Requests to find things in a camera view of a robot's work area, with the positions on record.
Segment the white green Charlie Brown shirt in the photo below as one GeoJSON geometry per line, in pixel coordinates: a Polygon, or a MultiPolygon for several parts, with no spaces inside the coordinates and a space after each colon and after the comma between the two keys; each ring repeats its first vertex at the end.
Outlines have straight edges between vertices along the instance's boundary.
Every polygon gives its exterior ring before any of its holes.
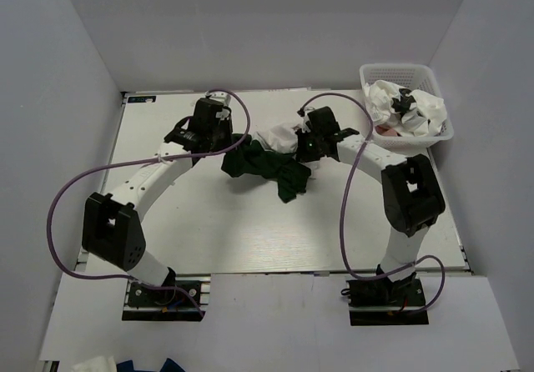
{"type": "Polygon", "coordinates": [[[235,134],[241,144],[224,155],[221,170],[231,178],[250,174],[277,183],[287,204],[307,191],[312,169],[296,160],[297,123],[282,123],[252,134],[235,134]]]}

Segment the pink t shirt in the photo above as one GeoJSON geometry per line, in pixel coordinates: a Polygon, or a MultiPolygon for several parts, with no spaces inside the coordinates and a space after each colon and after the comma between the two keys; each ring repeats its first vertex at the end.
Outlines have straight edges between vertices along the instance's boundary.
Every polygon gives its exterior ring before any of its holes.
{"type": "Polygon", "coordinates": [[[389,126],[383,126],[383,125],[375,126],[375,132],[379,134],[380,136],[385,136],[385,137],[399,137],[400,136],[395,129],[389,126]]]}

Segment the white t shirt black print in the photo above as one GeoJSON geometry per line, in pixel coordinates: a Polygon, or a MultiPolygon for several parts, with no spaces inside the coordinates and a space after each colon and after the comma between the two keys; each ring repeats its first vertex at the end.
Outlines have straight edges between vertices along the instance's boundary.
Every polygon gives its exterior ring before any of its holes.
{"type": "Polygon", "coordinates": [[[375,126],[389,126],[399,137],[437,136],[447,119],[444,100],[420,89],[385,80],[363,86],[365,106],[375,126]]]}

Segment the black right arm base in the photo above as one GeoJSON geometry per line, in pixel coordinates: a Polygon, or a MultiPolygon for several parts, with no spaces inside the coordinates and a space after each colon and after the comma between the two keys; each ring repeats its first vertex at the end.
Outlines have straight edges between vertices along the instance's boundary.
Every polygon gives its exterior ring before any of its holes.
{"type": "Polygon", "coordinates": [[[340,295],[348,302],[351,326],[428,325],[426,297],[418,278],[348,280],[340,295]]]}

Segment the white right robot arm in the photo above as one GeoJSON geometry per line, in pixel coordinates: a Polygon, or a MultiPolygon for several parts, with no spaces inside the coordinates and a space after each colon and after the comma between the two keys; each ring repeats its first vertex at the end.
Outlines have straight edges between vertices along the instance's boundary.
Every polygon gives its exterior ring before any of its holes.
{"type": "Polygon", "coordinates": [[[396,304],[406,296],[421,244],[446,204],[431,161],[423,154],[407,157],[372,143],[353,128],[342,129],[329,107],[300,110],[296,159],[314,162],[323,157],[350,165],[380,183],[390,237],[377,266],[378,297],[396,304]]]}

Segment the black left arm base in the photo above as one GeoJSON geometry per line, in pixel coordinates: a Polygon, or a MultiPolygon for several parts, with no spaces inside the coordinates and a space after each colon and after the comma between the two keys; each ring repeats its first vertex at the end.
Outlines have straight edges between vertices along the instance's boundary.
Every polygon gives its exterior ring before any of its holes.
{"type": "Polygon", "coordinates": [[[176,286],[185,290],[153,290],[138,282],[128,283],[123,302],[122,321],[136,322],[200,322],[209,304],[211,278],[208,276],[182,276],[176,286]]]}

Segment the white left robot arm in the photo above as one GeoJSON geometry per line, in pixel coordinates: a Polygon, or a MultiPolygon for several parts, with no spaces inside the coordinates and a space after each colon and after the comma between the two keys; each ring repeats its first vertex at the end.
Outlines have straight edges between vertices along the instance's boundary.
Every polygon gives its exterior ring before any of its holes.
{"type": "Polygon", "coordinates": [[[232,144],[232,119],[227,93],[199,99],[194,113],[164,136],[156,160],[143,165],[107,194],[91,194],[84,206],[82,247],[143,284],[157,304],[176,295],[175,272],[147,249],[144,216],[156,200],[196,163],[196,153],[214,153],[232,144]]]}

